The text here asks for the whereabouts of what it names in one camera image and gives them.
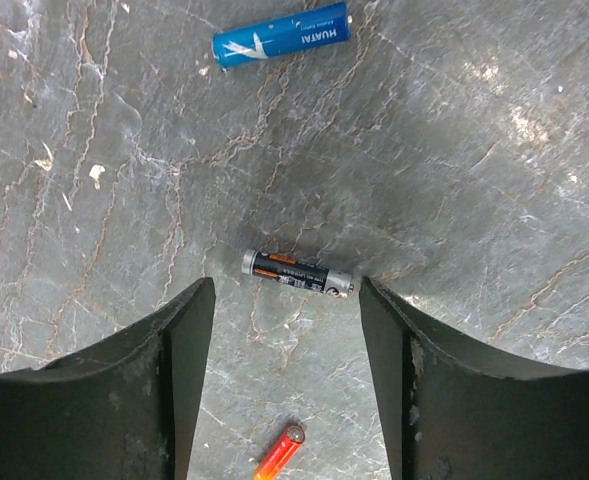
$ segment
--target white bird logo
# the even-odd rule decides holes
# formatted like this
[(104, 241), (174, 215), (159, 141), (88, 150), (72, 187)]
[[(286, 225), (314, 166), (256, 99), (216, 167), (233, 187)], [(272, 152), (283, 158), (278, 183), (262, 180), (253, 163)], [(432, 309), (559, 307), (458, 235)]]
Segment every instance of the white bird logo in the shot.
[(265, 55), (265, 50), (263, 50), (263, 43), (261, 42), (261, 39), (258, 38), (256, 33), (254, 33), (255, 50), (244, 47), (243, 45), (239, 45), (236, 42), (229, 42), (225, 44), (224, 47), (227, 48), (230, 52), (245, 55), (246, 57), (254, 58), (256, 60), (265, 60), (267, 58), (267, 55)]

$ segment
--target orange battery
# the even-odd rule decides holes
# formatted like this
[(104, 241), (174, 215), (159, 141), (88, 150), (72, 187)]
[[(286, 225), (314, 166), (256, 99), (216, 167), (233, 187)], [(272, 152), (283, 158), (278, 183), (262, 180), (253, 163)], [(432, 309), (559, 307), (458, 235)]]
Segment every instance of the orange battery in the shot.
[(298, 425), (288, 426), (270, 449), (254, 473), (254, 480), (273, 480), (294, 456), (303, 442), (305, 432)]

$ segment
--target black plastic part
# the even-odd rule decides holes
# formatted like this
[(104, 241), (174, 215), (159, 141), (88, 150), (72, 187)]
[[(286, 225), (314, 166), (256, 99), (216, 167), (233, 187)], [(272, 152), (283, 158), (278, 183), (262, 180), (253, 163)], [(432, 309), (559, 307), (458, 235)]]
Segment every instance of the black plastic part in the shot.
[(214, 300), (201, 279), (95, 345), (0, 375), (0, 480), (185, 480)]
[(589, 371), (483, 344), (364, 279), (393, 480), (589, 479)]

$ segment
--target battery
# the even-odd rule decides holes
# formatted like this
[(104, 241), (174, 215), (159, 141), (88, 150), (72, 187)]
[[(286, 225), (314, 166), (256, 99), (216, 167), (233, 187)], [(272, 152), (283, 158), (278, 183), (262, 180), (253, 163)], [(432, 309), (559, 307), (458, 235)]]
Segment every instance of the battery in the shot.
[(289, 425), (256, 469), (254, 480), (276, 478), (304, 441), (303, 429), (298, 425)]
[(278, 253), (247, 250), (241, 271), (333, 297), (347, 297), (354, 291), (351, 275), (302, 263)]
[(212, 38), (212, 52), (223, 68), (234, 67), (254, 60), (344, 42), (351, 36), (351, 22), (347, 4), (338, 2), (217, 33)]

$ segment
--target cracked surface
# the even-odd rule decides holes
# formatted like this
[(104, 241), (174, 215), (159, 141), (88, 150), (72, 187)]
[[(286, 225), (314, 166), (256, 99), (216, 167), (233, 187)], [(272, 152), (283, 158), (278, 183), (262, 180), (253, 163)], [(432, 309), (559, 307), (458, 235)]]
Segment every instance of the cracked surface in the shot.
[(243, 276), (246, 248), (589, 367), (589, 0), (354, 0), (349, 43), (212, 63), (317, 4), (0, 0), (0, 372), (214, 277), (190, 479), (247, 478), (290, 419), (284, 478), (389, 478), (356, 298)]

